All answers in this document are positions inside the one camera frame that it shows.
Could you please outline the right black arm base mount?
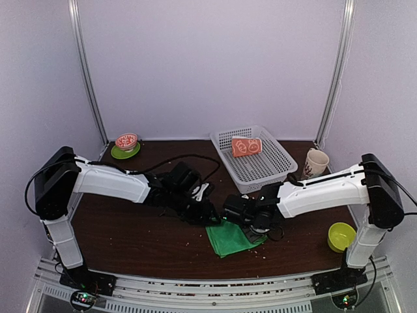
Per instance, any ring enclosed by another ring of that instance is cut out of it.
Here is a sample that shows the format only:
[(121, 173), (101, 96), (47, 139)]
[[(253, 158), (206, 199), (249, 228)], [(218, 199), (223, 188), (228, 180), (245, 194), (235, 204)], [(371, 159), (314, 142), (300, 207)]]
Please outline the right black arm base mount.
[(367, 282), (365, 267), (353, 268), (344, 260), (341, 267), (333, 271), (318, 273), (311, 276), (311, 282), (316, 295), (334, 293), (357, 287)]

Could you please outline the white plastic mesh basket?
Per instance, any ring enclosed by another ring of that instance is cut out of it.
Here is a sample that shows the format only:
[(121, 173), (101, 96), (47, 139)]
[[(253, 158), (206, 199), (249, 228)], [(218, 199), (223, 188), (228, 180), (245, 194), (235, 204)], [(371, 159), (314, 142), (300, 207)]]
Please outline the white plastic mesh basket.
[[(262, 151), (256, 155), (233, 156), (232, 139), (260, 139)], [(294, 158), (283, 146), (260, 126), (240, 127), (213, 132), (210, 139), (238, 191), (249, 194), (270, 183), (282, 182), (298, 169)]]

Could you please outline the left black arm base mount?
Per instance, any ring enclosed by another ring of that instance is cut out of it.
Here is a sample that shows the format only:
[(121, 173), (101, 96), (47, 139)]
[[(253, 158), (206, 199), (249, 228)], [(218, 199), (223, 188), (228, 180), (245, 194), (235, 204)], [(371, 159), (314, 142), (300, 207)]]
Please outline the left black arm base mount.
[(86, 265), (73, 269), (63, 267), (59, 283), (95, 295), (112, 296), (117, 277), (90, 271)]

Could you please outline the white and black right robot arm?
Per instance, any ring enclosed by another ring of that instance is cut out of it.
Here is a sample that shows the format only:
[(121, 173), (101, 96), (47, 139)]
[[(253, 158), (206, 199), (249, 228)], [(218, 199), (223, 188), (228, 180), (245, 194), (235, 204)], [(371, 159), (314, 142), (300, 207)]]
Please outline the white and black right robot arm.
[(349, 287), (358, 277), (388, 230), (398, 226), (407, 213), (400, 192), (405, 188), (373, 154), (337, 173), (263, 186), (257, 198), (229, 195), (222, 217), (248, 227), (257, 235), (267, 234), (284, 219), (343, 205), (365, 205), (367, 213), (354, 241), (344, 251), (344, 264), (334, 273), (340, 288)]

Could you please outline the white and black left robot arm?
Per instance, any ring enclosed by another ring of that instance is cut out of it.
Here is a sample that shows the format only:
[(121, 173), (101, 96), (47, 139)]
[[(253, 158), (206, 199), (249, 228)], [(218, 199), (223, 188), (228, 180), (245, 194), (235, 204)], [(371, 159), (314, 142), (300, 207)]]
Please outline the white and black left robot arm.
[(44, 225), (64, 274), (79, 289), (90, 288), (94, 276), (88, 270), (68, 217), (68, 202), (73, 194), (96, 194), (169, 208), (193, 225), (220, 223), (209, 200), (213, 185), (182, 158), (176, 158), (178, 164), (171, 171), (154, 173), (152, 168), (126, 170), (110, 162), (87, 160), (76, 155), (73, 148), (63, 146), (32, 175), (26, 187), (34, 188), (35, 204), (27, 208)]

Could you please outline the green microfiber towel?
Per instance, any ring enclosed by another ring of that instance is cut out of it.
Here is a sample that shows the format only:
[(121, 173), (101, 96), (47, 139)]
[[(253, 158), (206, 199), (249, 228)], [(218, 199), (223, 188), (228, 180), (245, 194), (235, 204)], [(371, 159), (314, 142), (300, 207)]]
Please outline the green microfiber towel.
[(205, 229), (214, 253), (220, 258), (253, 249), (267, 240), (266, 236), (261, 236), (251, 243), (238, 225), (226, 220)]

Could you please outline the orange bunny pattern towel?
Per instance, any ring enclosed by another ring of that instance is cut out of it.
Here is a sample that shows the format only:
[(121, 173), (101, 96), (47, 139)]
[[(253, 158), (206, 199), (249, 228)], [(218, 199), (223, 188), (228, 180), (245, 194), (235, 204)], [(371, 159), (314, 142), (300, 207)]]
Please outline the orange bunny pattern towel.
[(234, 158), (257, 155), (262, 152), (263, 144), (259, 138), (245, 138), (234, 136), (231, 140)]

